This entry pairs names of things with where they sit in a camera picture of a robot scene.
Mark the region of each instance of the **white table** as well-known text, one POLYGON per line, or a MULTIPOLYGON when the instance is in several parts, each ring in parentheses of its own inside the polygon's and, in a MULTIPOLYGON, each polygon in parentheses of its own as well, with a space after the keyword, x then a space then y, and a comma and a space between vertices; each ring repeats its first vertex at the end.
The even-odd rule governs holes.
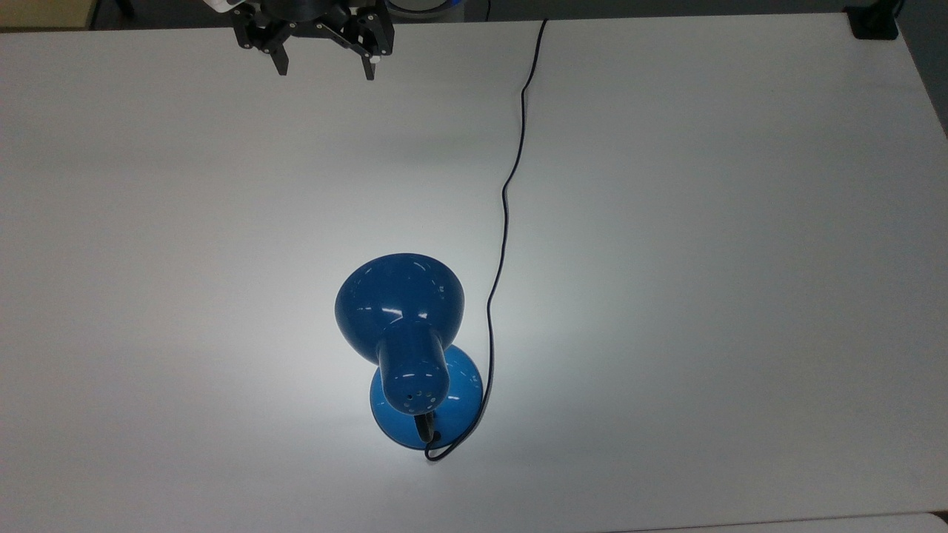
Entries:
POLYGON ((436 466, 382 434, 336 291, 442 260, 486 370, 537 28, 399 27, 373 83, 328 42, 282 79, 227 30, 0 36, 0 529, 948 507, 948 142, 843 14, 552 22, 490 408, 436 466))

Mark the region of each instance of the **lamp base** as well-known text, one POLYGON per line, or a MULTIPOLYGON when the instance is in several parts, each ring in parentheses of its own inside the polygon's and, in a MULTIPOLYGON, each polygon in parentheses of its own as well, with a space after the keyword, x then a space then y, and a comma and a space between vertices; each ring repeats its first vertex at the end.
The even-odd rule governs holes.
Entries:
MULTIPOLYGON (((445 350, 445 363, 450 384, 447 397, 434 410, 434 430, 439 437, 432 444, 443 448, 459 437, 474 422, 483 401, 481 373, 474 361, 457 346, 445 350)), ((372 416, 378 427, 398 444, 413 450, 424 450, 425 443, 418 436, 414 417, 396 411, 382 393, 382 376, 375 371, 369 391, 372 416)))

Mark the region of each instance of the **gray floor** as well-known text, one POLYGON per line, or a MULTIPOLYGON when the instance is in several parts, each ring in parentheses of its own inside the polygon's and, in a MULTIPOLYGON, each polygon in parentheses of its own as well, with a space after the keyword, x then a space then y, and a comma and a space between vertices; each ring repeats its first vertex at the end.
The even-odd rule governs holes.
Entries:
MULTIPOLYGON (((113 0, 101 0, 96 29, 212 28, 228 26, 228 18, 199 0, 131 0, 134 20, 124 20, 113 0)), ((493 0, 490 20, 733 15, 760 13, 838 12, 865 0, 493 0)), ((468 0, 466 22, 482 21, 487 0, 468 0)), ((905 41, 948 132, 948 0, 906 0, 899 18, 905 41)))

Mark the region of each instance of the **blue desk lamp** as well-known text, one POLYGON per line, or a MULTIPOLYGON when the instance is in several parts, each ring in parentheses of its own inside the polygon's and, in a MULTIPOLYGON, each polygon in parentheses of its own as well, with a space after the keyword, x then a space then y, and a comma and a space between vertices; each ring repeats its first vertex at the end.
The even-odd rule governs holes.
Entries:
POLYGON ((342 336, 378 365, 369 391, 375 422, 403 446, 448 446, 478 415, 481 374, 451 345, 464 306, 454 272, 416 253, 373 259, 339 290, 342 336))

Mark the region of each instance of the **black power cord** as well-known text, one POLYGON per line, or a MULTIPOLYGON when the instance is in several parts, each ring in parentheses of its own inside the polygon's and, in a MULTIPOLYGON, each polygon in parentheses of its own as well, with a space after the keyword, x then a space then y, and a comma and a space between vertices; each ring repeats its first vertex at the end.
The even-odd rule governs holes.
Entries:
POLYGON ((483 389, 483 400, 481 401, 481 407, 477 411, 477 416, 474 417, 474 421, 471 422, 471 425, 467 426, 465 432, 461 433, 461 436, 449 444, 444 451, 437 455, 431 455, 431 452, 435 450, 434 443, 436 440, 429 442, 425 446, 425 458, 431 462, 441 461, 447 457, 477 429, 478 424, 481 423, 483 411, 487 408, 487 400, 490 399, 490 391, 494 386, 494 321, 491 315, 491 304, 494 302, 494 294, 497 293, 497 285, 501 282, 503 260, 507 257, 507 235, 510 233, 510 202, 507 200, 507 189, 510 187, 511 180, 514 179, 514 174, 517 173, 517 167, 520 165, 520 156, 523 155, 523 139, 527 133, 527 89, 530 87, 533 75, 537 71, 539 46, 543 42, 543 30, 546 29, 546 23, 549 21, 550 19, 543 19, 543 23, 539 26, 537 46, 534 48, 534 60, 533 64, 530 65, 530 75, 527 76, 527 83, 525 83, 520 90, 520 143, 517 146, 517 158, 514 160, 514 168, 510 170, 510 175, 507 177, 507 180, 503 182, 503 189, 501 189, 501 201, 503 203, 503 237, 501 239, 501 258, 497 262, 497 274, 494 276, 494 284, 490 287, 490 295, 487 297, 487 337, 490 340, 490 356, 487 362, 487 384, 483 389))

